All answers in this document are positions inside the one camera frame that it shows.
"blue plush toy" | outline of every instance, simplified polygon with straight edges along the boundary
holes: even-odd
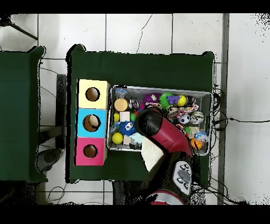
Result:
[[[136,133],[134,122],[133,121],[121,122],[120,123],[120,133],[122,135],[127,135],[127,136],[130,136],[130,135],[133,135],[134,133]]]

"green table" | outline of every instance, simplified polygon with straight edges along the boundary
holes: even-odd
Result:
[[[212,90],[214,54],[124,54],[86,52],[74,45],[66,56],[67,74],[67,160],[66,181],[137,180],[148,177],[140,153],[108,151],[104,166],[74,166],[76,80],[106,80],[111,85],[165,89]],[[208,185],[209,156],[195,156],[195,178]]]

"circular hole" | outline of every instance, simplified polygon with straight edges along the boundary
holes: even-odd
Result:
[[[94,158],[98,153],[98,149],[94,145],[87,145],[83,148],[83,154],[87,158]]]
[[[87,115],[84,118],[82,125],[84,129],[87,130],[88,132],[95,132],[96,130],[99,129],[100,126],[99,117],[93,114]]]
[[[100,96],[100,92],[97,88],[91,87],[85,92],[85,96],[89,101],[97,101]]]

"green spiky ball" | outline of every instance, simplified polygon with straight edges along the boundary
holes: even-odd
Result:
[[[162,94],[159,97],[159,101],[161,104],[161,107],[163,108],[163,110],[166,110],[170,107],[169,101],[167,100],[167,97],[171,97],[173,96],[173,94],[171,94],[170,92],[165,92],[164,94]]]

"orange ball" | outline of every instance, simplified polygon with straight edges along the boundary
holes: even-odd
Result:
[[[191,144],[191,146],[192,146],[192,148],[194,150],[200,150],[202,148],[202,146],[203,146],[204,143],[202,141],[200,141],[200,140],[197,140],[195,138],[192,138],[190,140],[190,144]]]

